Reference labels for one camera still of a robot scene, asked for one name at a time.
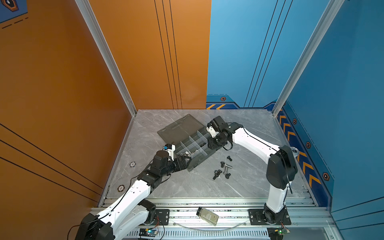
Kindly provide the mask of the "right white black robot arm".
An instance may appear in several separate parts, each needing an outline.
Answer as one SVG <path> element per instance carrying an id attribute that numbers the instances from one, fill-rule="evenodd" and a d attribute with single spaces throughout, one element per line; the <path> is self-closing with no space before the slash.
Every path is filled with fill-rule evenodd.
<path id="1" fill-rule="evenodd" d="M 206 127 L 211 135 L 208 147 L 211 150 L 225 148 L 228 143 L 240 145 L 255 154 L 267 164 L 266 178 L 270 184 L 269 195 L 261 212 L 262 221 L 266 225 L 290 224 L 286 206 L 288 192 L 292 191 L 291 183 L 298 173 L 296 157 L 299 150 L 295 147 L 274 145 L 252 134 L 236 122 L 227 123 L 218 116 Z"/>

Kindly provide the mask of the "grey plastic organizer box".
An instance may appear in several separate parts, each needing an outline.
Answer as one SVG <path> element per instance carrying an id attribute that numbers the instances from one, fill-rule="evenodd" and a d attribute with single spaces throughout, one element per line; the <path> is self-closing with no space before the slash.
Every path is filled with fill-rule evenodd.
<path id="1" fill-rule="evenodd" d="M 187 167 L 189 172 L 216 152 L 216 150 L 208 148 L 208 138 L 211 135 L 207 132 L 206 126 L 190 114 L 176 120 L 157 133 L 166 144 L 176 146 L 175 156 L 182 156 L 184 152 L 191 153 L 191 160 Z"/>

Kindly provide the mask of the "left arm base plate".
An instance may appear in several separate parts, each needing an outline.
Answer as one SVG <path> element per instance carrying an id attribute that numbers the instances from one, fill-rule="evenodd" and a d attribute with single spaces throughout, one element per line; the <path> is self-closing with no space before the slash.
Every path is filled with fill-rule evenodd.
<path id="1" fill-rule="evenodd" d="M 170 210 L 169 209 L 156 209 L 149 211 L 149 215 L 144 222 L 144 225 L 157 225 L 160 222 L 160 225 L 167 226 L 170 219 Z"/>

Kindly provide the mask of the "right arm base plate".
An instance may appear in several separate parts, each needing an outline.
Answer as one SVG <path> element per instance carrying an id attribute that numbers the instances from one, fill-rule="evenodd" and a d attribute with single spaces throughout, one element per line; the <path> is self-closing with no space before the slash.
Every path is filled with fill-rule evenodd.
<path id="1" fill-rule="evenodd" d="M 271 210 L 249 209 L 248 214 L 252 226 L 280 224 L 289 226 L 292 224 L 287 208 L 283 208 L 279 213 L 274 213 Z"/>

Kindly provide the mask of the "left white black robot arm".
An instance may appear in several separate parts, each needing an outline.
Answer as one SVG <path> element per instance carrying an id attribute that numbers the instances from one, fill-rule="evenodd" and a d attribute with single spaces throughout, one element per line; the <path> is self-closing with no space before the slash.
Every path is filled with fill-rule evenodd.
<path id="1" fill-rule="evenodd" d="M 174 155 L 170 150 L 157 151 L 146 168 L 133 179 L 129 189 L 113 204 L 97 215 L 88 214 L 78 225 L 76 240 L 122 240 L 136 227 L 150 225 L 155 218 L 156 205 L 146 198 L 163 177 L 188 168 L 190 156 Z"/>

